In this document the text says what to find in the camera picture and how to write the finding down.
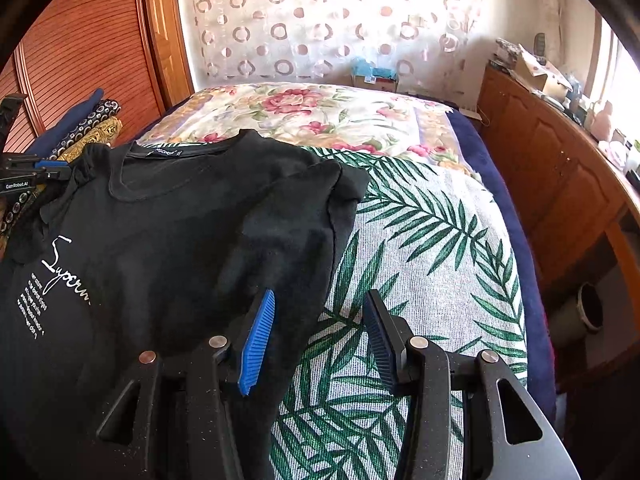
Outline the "floral quilt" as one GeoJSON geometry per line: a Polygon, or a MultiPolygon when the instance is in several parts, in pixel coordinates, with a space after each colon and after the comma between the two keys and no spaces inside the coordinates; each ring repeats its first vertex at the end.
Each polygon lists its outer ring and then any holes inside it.
{"type": "Polygon", "coordinates": [[[213,143],[252,129],[289,144],[399,157],[478,179],[449,120],[453,111],[413,96],[335,84],[234,84],[194,93],[139,142],[213,143]]]}

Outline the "navy blue blanket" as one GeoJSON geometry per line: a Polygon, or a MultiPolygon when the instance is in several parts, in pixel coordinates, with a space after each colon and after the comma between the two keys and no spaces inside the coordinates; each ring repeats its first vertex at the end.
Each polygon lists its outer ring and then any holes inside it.
{"type": "Polygon", "coordinates": [[[554,353],[547,315],[538,288],[535,261],[528,240],[506,182],[491,159],[480,134],[472,122],[458,110],[448,112],[447,117],[458,138],[462,156],[480,175],[485,188],[494,196],[506,224],[518,265],[518,278],[524,306],[528,352],[527,389],[549,422],[554,424],[556,416],[554,353]]]}

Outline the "circle patterned sheer curtain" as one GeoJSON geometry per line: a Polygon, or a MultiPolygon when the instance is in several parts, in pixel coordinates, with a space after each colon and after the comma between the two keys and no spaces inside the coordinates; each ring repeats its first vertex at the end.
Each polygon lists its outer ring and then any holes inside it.
{"type": "Polygon", "coordinates": [[[486,0],[179,0],[196,88],[348,84],[387,70],[402,92],[454,91],[486,0]]]}

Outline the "mustard gold folded cloth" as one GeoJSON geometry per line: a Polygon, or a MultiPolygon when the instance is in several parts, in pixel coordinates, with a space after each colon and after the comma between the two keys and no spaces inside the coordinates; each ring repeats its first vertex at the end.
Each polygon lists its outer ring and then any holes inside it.
{"type": "Polygon", "coordinates": [[[56,156],[59,162],[72,162],[78,158],[85,146],[90,143],[99,143],[110,145],[122,130],[122,122],[116,117],[107,118],[104,122],[100,122],[90,129],[81,139],[75,141],[69,148],[56,156]]]}

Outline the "grey waste bin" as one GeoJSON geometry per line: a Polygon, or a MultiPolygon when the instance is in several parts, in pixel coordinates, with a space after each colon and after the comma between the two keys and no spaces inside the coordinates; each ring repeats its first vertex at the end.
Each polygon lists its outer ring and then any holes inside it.
{"type": "Polygon", "coordinates": [[[602,326],[602,300],[590,283],[582,284],[562,307],[552,313],[549,320],[551,341],[556,348],[599,333],[602,326]]]}

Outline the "navy folded garment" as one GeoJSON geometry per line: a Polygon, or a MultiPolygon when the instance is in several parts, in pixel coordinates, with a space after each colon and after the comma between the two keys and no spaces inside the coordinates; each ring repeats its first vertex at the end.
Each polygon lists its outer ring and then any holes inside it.
{"type": "Polygon", "coordinates": [[[71,133],[83,119],[88,117],[98,105],[99,100],[103,98],[103,95],[104,91],[101,88],[97,88],[88,99],[71,107],[53,128],[45,131],[41,136],[38,136],[38,138],[26,148],[25,154],[38,156],[40,158],[48,157],[53,149],[71,133]]]}

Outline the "palm leaf bedsheet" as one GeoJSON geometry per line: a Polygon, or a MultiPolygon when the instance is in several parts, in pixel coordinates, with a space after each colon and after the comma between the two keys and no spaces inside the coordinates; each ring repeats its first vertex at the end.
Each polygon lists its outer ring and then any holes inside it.
{"type": "Polygon", "coordinates": [[[476,174],[414,158],[324,148],[370,178],[319,322],[272,428],[279,479],[389,479],[409,403],[378,376],[362,322],[376,290],[443,349],[495,351],[528,375],[521,284],[499,207],[476,174]]]}

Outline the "navy patterned folded cloth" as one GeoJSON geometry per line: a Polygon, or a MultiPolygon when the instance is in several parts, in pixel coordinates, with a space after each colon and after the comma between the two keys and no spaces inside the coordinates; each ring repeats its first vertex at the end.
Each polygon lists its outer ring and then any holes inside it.
{"type": "MultiPolygon", "coordinates": [[[[99,100],[98,105],[93,109],[88,117],[83,119],[81,123],[71,133],[69,133],[45,159],[56,160],[56,156],[58,156],[64,148],[69,148],[75,141],[78,141],[87,134],[90,129],[100,122],[104,122],[107,118],[116,116],[119,111],[119,102],[114,100],[99,100]]],[[[11,207],[6,207],[1,223],[2,244],[6,244],[15,222],[21,218],[24,211],[29,206],[32,206],[38,195],[42,193],[45,187],[45,184],[40,184],[33,191],[24,192],[17,196],[15,200],[11,198],[8,201],[8,204],[11,205],[11,207]]]]}

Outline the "black printed t-shirt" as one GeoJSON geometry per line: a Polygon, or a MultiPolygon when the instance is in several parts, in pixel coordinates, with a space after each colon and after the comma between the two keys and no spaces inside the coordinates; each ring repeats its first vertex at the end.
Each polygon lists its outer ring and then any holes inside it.
{"type": "Polygon", "coordinates": [[[252,130],[170,151],[88,145],[1,263],[2,477],[94,477],[79,445],[119,376],[142,352],[192,351],[270,289],[258,383],[231,414],[244,476],[271,478],[271,427],[368,184],[252,130]]]}

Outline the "cardboard box on cabinet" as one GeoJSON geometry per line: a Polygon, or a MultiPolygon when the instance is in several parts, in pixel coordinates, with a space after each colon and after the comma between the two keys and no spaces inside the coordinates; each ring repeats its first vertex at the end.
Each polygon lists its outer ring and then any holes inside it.
{"type": "Polygon", "coordinates": [[[528,52],[521,44],[518,45],[514,73],[522,81],[540,91],[544,96],[562,102],[572,90],[572,85],[551,63],[541,64],[535,55],[528,52]]]}

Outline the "box with blue cloth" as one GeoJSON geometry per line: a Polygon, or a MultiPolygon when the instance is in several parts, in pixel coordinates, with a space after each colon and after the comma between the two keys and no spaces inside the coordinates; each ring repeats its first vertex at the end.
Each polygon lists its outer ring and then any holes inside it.
{"type": "Polygon", "coordinates": [[[356,88],[396,92],[398,75],[390,68],[378,67],[364,58],[352,61],[352,85],[356,88]]]}

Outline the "long wooden cabinet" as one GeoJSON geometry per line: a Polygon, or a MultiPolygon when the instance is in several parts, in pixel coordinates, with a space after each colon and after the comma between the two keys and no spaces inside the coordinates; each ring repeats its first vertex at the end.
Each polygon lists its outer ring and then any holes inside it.
{"type": "Polygon", "coordinates": [[[639,194],[582,128],[488,65],[480,132],[506,181],[553,314],[597,287],[603,326],[558,354],[563,382],[612,370],[639,352],[639,194]]]}

